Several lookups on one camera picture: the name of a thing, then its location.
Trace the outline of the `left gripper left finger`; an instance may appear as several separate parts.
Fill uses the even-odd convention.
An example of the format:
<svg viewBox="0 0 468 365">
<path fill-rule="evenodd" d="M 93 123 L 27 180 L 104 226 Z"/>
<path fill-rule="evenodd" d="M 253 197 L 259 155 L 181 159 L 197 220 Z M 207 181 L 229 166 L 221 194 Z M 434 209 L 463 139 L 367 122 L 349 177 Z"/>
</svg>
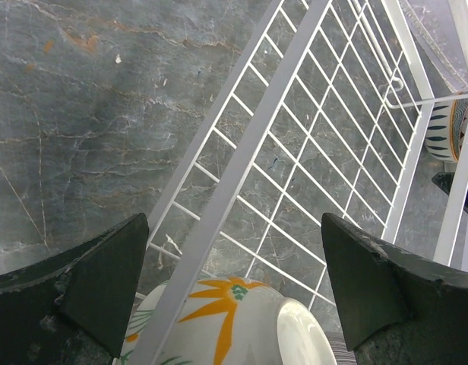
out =
<svg viewBox="0 0 468 365">
<path fill-rule="evenodd" d="M 119 357 L 149 227 L 134 214 L 87 242 L 0 275 L 0 364 Z"/>
</svg>

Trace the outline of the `white wire dish rack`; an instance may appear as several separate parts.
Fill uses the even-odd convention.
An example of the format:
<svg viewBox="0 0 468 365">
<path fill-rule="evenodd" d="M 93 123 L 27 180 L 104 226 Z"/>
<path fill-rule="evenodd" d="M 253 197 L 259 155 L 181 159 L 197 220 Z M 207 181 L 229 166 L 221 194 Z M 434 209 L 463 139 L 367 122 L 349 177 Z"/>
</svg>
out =
<svg viewBox="0 0 468 365">
<path fill-rule="evenodd" d="M 439 97 L 454 93 L 401 1 L 277 1 L 164 189 L 136 301 L 169 280 L 204 210 L 223 196 L 200 276 L 264 282 L 341 332 L 324 254 L 330 212 L 426 259 L 448 196 L 427 151 Z"/>
</svg>

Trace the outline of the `white bowl teal leaf pattern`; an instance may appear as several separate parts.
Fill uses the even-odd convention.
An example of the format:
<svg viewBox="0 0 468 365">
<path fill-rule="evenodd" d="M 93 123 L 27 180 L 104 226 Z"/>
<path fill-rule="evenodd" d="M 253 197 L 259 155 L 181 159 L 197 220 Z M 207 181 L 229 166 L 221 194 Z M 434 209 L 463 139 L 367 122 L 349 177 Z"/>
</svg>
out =
<svg viewBox="0 0 468 365">
<path fill-rule="evenodd" d="M 444 162 L 456 163 L 453 126 L 455 100 L 437 102 L 432 110 L 425 134 L 425 147 L 433 157 Z"/>
</svg>

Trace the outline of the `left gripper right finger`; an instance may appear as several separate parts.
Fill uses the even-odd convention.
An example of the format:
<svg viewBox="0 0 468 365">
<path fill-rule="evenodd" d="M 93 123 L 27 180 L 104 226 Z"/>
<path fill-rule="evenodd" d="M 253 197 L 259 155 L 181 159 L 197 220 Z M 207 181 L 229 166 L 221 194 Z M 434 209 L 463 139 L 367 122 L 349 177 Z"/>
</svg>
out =
<svg viewBox="0 0 468 365">
<path fill-rule="evenodd" d="M 468 364 L 468 273 L 325 213 L 321 234 L 346 347 L 359 364 Z"/>
</svg>

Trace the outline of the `white bowl orange flower pattern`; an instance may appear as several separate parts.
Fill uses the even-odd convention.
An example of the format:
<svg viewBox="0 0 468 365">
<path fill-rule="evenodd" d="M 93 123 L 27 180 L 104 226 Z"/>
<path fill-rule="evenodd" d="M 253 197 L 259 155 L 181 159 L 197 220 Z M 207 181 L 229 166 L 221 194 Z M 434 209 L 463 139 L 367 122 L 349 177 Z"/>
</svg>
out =
<svg viewBox="0 0 468 365">
<path fill-rule="evenodd" d="M 159 364 L 334 364 L 308 308 L 272 287 L 240 277 L 195 283 Z"/>
</svg>

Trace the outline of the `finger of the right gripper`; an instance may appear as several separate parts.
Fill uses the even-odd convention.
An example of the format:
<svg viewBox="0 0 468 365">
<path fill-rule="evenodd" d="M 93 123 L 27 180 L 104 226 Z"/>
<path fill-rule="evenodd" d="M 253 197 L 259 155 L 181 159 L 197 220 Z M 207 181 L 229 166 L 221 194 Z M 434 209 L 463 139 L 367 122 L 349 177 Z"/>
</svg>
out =
<svg viewBox="0 0 468 365">
<path fill-rule="evenodd" d="M 449 195 L 454 180 L 455 173 L 440 172 L 432 177 L 432 182 L 445 194 Z M 466 200 L 464 202 L 464 211 L 468 214 L 468 188 Z"/>
</svg>

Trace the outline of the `grey dotted bowl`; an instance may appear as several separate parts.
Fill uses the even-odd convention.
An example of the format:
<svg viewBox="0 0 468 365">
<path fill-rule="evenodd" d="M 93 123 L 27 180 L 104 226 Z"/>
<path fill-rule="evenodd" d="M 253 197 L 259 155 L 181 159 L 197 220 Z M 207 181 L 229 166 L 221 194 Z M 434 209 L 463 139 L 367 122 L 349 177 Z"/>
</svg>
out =
<svg viewBox="0 0 468 365">
<path fill-rule="evenodd" d="M 455 100 L 451 105 L 450 114 L 450 137 L 453 162 L 460 157 L 461 145 L 465 136 L 468 121 L 468 98 Z"/>
</svg>

